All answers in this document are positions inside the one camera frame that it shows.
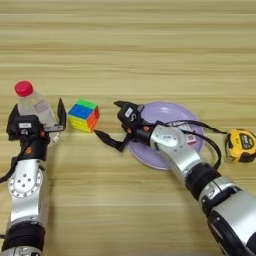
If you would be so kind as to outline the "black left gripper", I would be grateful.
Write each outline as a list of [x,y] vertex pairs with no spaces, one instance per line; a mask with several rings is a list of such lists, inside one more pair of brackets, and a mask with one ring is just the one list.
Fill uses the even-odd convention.
[[20,116],[18,104],[15,104],[9,116],[7,134],[9,140],[34,141],[48,139],[50,133],[60,132],[66,126],[66,110],[62,99],[59,99],[57,116],[59,123],[45,127],[35,115]]

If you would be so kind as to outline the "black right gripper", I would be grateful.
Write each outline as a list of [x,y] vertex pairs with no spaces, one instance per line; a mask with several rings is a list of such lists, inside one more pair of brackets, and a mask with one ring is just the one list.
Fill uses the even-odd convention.
[[[128,101],[115,101],[114,105],[116,105],[119,108],[124,108],[128,106],[130,103],[131,102]],[[134,128],[122,124],[122,128],[126,132],[129,141],[142,143],[146,146],[150,145],[150,137],[155,127],[155,124],[150,124],[146,121],[142,121],[140,124],[137,124]],[[99,139],[103,143],[115,148],[118,151],[123,151],[126,147],[127,142],[125,140],[114,140],[107,133],[100,130],[95,130],[94,133],[99,137]]]

